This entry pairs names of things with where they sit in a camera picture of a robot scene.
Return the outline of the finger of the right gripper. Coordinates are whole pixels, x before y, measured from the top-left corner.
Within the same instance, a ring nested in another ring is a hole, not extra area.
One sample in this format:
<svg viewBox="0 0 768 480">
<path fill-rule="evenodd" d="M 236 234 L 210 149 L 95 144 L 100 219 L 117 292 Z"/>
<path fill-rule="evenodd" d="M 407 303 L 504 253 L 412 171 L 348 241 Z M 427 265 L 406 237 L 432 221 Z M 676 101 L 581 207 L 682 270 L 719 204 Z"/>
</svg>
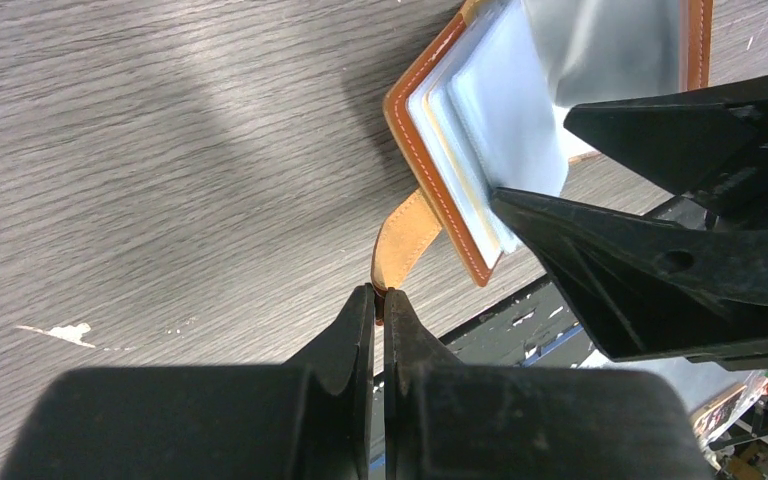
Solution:
<svg viewBox="0 0 768 480">
<path fill-rule="evenodd" d="M 768 75 L 657 97 L 580 104 L 571 133 L 734 229 L 768 229 Z"/>
<path fill-rule="evenodd" d="M 768 363 L 768 229 L 689 229 L 511 189 L 491 205 L 610 359 Z"/>
</svg>

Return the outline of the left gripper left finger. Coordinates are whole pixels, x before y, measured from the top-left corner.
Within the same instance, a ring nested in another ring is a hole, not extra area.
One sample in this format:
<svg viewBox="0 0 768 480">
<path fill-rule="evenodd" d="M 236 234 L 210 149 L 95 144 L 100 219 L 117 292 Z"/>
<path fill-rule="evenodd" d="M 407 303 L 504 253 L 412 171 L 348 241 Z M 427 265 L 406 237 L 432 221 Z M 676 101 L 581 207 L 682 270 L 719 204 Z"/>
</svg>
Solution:
<svg viewBox="0 0 768 480">
<path fill-rule="evenodd" d="M 98 367 L 44 391 L 4 479 L 365 479 L 375 293 L 281 364 Z"/>
</svg>

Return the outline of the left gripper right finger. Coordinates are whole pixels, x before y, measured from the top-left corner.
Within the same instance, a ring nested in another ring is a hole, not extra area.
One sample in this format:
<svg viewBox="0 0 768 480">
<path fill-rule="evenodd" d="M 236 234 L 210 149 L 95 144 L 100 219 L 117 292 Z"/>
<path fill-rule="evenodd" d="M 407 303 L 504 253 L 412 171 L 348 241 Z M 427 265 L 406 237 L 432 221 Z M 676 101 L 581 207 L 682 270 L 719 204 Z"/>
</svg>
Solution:
<svg viewBox="0 0 768 480">
<path fill-rule="evenodd" d="M 708 479 L 684 406 L 635 370 L 468 365 L 383 300 L 390 479 Z"/>
</svg>

